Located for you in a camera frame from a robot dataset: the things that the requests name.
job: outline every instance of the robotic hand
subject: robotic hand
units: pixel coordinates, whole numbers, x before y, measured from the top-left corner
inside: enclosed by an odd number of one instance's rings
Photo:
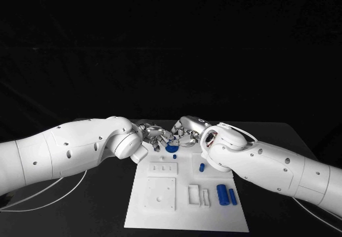
[[[44,180],[80,173],[108,157],[147,155],[145,141],[158,151],[164,131],[150,120],[131,123],[122,117],[65,123],[21,140],[0,143],[0,195]]]
[[[202,158],[222,171],[278,194],[298,198],[342,216],[342,170],[297,153],[258,141],[236,127],[219,123],[210,126],[197,117],[183,116],[171,133],[179,139],[171,146],[199,143]],[[184,134],[190,142],[183,143]]]

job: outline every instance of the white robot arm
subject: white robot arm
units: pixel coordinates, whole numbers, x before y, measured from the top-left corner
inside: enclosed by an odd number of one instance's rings
[[[131,157],[138,163],[147,155],[147,141],[158,151],[160,136],[170,132],[140,120],[122,117],[65,123],[21,140],[0,143],[0,195],[44,180],[80,173],[108,157]]]
[[[241,178],[264,189],[298,198],[342,216],[339,168],[256,141],[228,124],[210,126],[197,117],[181,117],[171,129],[176,131],[180,136],[190,135],[190,142],[181,143],[180,138],[170,145],[189,146],[199,142],[202,157],[216,170],[229,172],[232,169]]]

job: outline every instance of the blue object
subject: blue object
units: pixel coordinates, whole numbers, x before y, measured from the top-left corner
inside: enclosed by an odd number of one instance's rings
[[[231,202],[233,204],[233,206],[236,205],[236,199],[235,199],[235,194],[233,194],[233,190],[229,189],[229,199],[231,199]]]
[[[226,206],[229,205],[226,186],[223,184],[218,184],[216,189],[218,189],[218,195],[219,195],[219,205]]]
[[[199,171],[203,172],[203,170],[205,170],[205,164],[202,163],[199,166]]]
[[[166,146],[166,151],[170,153],[174,153],[179,149],[179,146],[170,146],[167,142],[167,146]]]

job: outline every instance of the table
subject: table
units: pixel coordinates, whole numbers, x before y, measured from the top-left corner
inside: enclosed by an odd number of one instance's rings
[[[174,120],[155,120],[170,130]],[[259,141],[280,146],[317,160],[295,131],[285,123],[229,122],[249,132]],[[297,205],[294,200],[272,193],[233,174],[235,186],[249,233],[203,232],[180,230],[127,229],[124,219],[128,207],[135,164],[129,158],[108,158],[88,170],[85,179],[73,192],[50,206],[30,212],[0,213],[0,236],[336,236],[339,234]],[[57,199],[75,186],[82,173],[69,176],[31,200],[10,209],[30,209]],[[23,187],[15,191],[11,202],[43,189],[54,180]]]

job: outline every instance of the black backdrop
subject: black backdrop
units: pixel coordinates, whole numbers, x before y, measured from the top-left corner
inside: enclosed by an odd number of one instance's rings
[[[333,165],[340,4],[37,1],[0,16],[0,139],[75,118],[285,122]],[[324,159],[329,147],[333,159]]]

